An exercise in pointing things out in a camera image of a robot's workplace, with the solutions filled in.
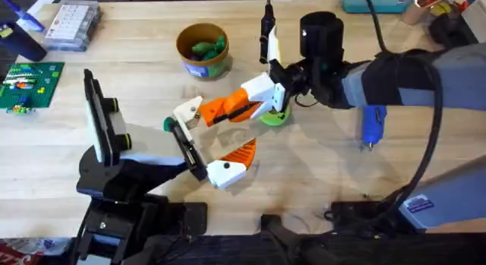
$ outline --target clear plastic box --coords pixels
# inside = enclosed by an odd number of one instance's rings
[[[58,13],[46,31],[43,45],[48,50],[86,51],[101,14],[98,2],[61,0]]]

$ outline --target orange plastic piece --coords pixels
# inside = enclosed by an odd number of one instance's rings
[[[205,105],[200,106],[199,110],[201,115],[203,116],[204,121],[206,122],[206,125],[210,127],[214,125],[214,118],[220,117],[224,114],[229,115],[235,110],[238,110],[249,104],[250,101],[248,101],[248,95],[246,93],[246,90],[239,89],[238,91],[226,98],[218,98]],[[248,120],[253,112],[257,110],[258,106],[260,106],[260,103],[254,104],[249,110],[232,119],[229,119],[229,121],[240,122]]]
[[[257,140],[253,139],[247,142],[243,147],[240,147],[230,154],[224,156],[221,158],[221,160],[227,162],[240,162],[246,166],[246,169],[248,169],[253,162],[256,151]]]

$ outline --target teal box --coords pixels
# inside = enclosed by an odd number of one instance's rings
[[[413,0],[371,0],[377,13],[403,13]],[[341,0],[347,13],[370,13],[366,0]]]

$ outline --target floor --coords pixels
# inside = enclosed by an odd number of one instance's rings
[[[486,234],[434,234],[398,239],[362,240],[332,237],[325,247],[346,265],[479,265],[486,264]],[[64,258],[44,260],[42,264],[61,265]],[[285,264],[269,237],[204,236],[191,246],[177,244],[160,264],[236,265]],[[321,264],[335,264],[323,260]]]

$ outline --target green lego baseplate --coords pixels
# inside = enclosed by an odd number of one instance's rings
[[[30,108],[46,108],[59,82],[64,63],[17,63],[0,85],[0,109],[10,109],[18,104],[21,96],[28,97]],[[12,86],[12,81],[22,78],[30,89]]]

